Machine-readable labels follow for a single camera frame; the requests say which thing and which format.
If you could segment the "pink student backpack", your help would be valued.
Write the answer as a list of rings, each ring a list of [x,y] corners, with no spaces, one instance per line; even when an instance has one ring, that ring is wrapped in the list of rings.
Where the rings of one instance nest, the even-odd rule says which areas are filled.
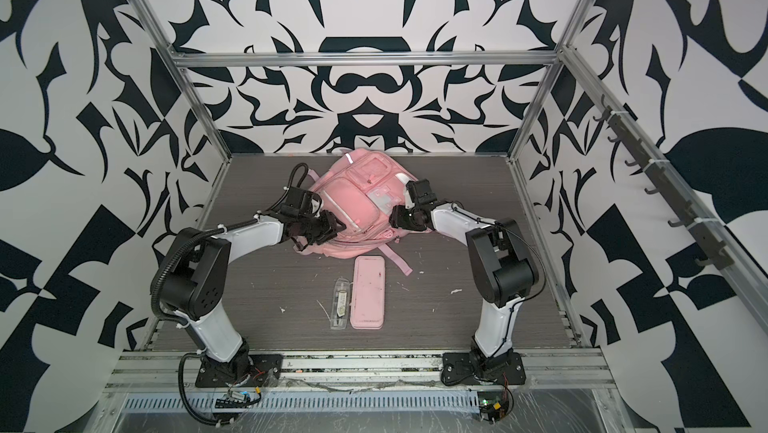
[[[353,259],[379,250],[405,275],[412,273],[389,244],[409,234],[393,227],[390,216],[397,206],[412,204],[406,185],[417,180],[414,175],[387,154],[365,149],[344,153],[322,176],[314,170],[308,175],[313,180],[309,190],[322,200],[321,211],[332,213],[345,229],[322,244],[300,236],[297,253]]]

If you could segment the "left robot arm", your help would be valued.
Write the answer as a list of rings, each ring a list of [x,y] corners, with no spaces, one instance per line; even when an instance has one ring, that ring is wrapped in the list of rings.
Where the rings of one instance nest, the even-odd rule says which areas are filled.
[[[239,384],[254,371],[249,346],[223,306],[229,264],[286,241],[299,250],[323,245],[346,229],[319,194],[302,187],[309,175],[307,164],[296,165],[278,200],[248,220],[210,230],[183,229],[151,282],[155,316],[184,329],[203,367],[221,382]]]

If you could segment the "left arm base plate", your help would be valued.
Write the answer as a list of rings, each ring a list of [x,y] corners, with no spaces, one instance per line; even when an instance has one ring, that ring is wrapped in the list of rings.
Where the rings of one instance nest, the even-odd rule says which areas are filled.
[[[280,354],[244,354],[228,363],[204,356],[195,380],[197,388],[265,387],[276,384],[284,357]]]

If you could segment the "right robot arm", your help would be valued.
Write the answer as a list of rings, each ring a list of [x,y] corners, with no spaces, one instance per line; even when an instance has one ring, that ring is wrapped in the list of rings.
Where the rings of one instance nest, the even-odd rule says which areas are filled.
[[[470,364],[477,372],[507,364],[519,309],[539,283],[538,253],[515,221],[485,218],[440,200],[427,180],[408,182],[405,198],[390,216],[393,227],[437,232],[467,248],[473,281],[483,299]]]

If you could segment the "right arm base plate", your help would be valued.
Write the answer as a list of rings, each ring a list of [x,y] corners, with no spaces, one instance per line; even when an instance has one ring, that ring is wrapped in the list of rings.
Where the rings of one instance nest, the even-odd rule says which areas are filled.
[[[445,386],[457,385],[524,385],[527,375],[522,357],[510,350],[485,358],[478,350],[444,353],[440,381]]]

